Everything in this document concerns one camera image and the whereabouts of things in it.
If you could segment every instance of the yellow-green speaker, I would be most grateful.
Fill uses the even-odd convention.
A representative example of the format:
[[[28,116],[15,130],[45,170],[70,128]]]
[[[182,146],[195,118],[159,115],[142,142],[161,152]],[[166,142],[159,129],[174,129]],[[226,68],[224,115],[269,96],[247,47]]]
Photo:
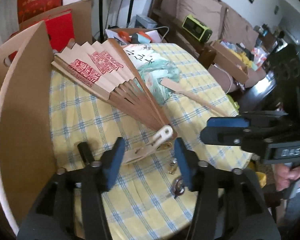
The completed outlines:
[[[212,30],[191,14],[186,17],[182,27],[194,36],[194,38],[203,43],[207,42],[212,35]]]

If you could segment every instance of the tablecloth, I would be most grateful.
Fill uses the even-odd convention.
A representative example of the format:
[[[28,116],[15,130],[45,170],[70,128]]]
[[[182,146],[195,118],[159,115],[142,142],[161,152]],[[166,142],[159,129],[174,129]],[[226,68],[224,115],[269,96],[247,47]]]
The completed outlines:
[[[152,44],[151,48],[177,65],[183,87],[222,108],[229,116],[237,114],[218,83],[190,54],[175,44]],[[201,160],[231,170],[244,167],[250,159],[250,154],[239,147],[210,146],[200,141],[200,131],[214,116],[207,108],[175,94],[162,108],[186,147],[195,151]],[[52,71],[51,77],[50,122],[58,166],[69,171],[83,167],[76,149],[79,142],[88,141],[98,159],[112,148],[118,136],[124,138],[129,150],[147,143],[155,133],[56,71]],[[115,186],[102,195],[114,240],[163,238],[189,224],[196,194],[186,190],[174,199],[171,183],[180,172],[168,173],[172,156],[173,150],[166,151],[120,168]],[[78,198],[75,207],[81,221]]]

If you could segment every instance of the orange object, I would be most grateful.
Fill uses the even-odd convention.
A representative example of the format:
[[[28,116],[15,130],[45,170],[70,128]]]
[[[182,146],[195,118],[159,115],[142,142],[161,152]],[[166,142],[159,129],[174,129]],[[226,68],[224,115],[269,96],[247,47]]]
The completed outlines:
[[[118,35],[121,39],[123,39],[126,42],[131,42],[131,38],[129,37],[129,34],[127,32],[118,32]]]
[[[153,40],[151,39],[151,37],[148,34],[145,34],[144,32],[138,32],[138,34],[144,36],[145,38],[151,40],[151,42],[153,42]]]

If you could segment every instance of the table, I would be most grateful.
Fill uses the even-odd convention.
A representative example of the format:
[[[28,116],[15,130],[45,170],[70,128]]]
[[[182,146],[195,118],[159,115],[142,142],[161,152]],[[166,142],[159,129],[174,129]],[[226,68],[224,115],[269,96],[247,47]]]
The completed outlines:
[[[187,90],[222,108],[229,116],[237,114],[222,88],[190,54],[175,44],[152,44],[151,48],[177,65],[180,83]],[[224,170],[245,167],[250,154],[239,147],[210,146],[200,141],[200,131],[214,116],[206,108],[182,95],[171,96],[162,108],[178,136],[201,160]],[[128,150],[148,142],[155,133],[56,71],[51,78],[50,122],[58,166],[68,170],[83,167],[76,149],[79,142],[88,141],[98,159],[112,148],[118,136],[125,139]],[[174,199],[171,183],[180,172],[168,173],[172,156],[173,150],[166,151],[120,168],[114,188],[102,195],[113,239],[158,239],[189,224],[196,193],[186,190]],[[80,222],[78,198],[75,208]]]

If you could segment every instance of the screw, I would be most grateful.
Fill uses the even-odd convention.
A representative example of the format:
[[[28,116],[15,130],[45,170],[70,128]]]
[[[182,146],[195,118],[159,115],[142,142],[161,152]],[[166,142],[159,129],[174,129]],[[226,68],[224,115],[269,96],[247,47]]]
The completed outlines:
[[[241,174],[242,174],[242,170],[239,169],[239,168],[234,168],[234,169],[232,170],[232,172],[233,172],[234,174],[236,174],[236,175],[241,175]]]
[[[94,161],[91,163],[92,167],[100,167],[101,166],[101,162],[100,161]]]
[[[209,163],[207,163],[206,161],[198,161],[198,166],[200,167],[208,167]]]
[[[57,170],[57,174],[58,174],[58,175],[62,175],[62,174],[64,174],[66,171],[67,171],[67,170],[66,170],[65,168],[60,168],[60,169]]]

